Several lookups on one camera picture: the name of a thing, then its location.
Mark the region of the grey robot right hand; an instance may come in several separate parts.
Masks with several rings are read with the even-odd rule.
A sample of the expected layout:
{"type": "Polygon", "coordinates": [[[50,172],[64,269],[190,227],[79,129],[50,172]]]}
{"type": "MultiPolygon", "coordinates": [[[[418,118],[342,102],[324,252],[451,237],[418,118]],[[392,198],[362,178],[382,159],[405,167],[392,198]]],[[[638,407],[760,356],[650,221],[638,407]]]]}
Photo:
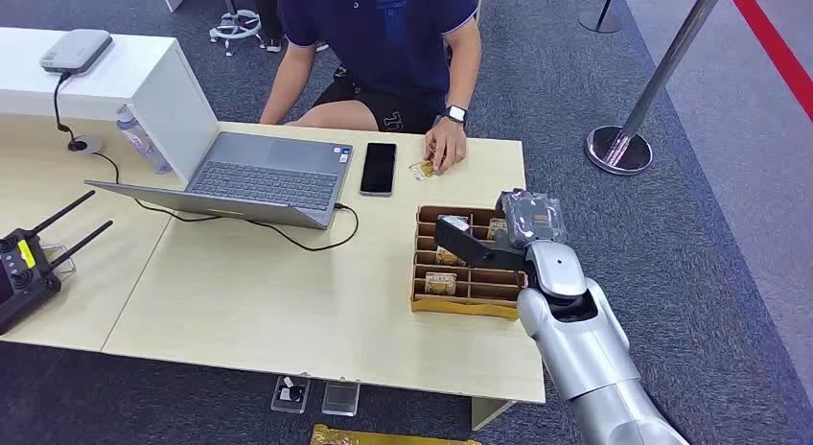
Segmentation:
{"type": "Polygon", "coordinates": [[[496,209],[505,216],[505,233],[496,237],[501,246],[521,249],[535,241],[564,244],[567,240],[560,200],[545,193],[519,188],[503,191],[496,209]]]}

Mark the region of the person's left hand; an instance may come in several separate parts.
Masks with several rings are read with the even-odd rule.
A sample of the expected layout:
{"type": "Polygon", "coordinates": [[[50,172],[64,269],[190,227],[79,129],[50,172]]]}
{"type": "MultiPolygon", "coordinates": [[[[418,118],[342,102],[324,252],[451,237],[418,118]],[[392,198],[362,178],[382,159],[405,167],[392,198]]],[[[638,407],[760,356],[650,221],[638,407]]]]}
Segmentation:
{"type": "Polygon", "coordinates": [[[467,136],[462,124],[442,117],[426,133],[424,159],[432,163],[436,175],[444,174],[466,155],[467,136]]]}

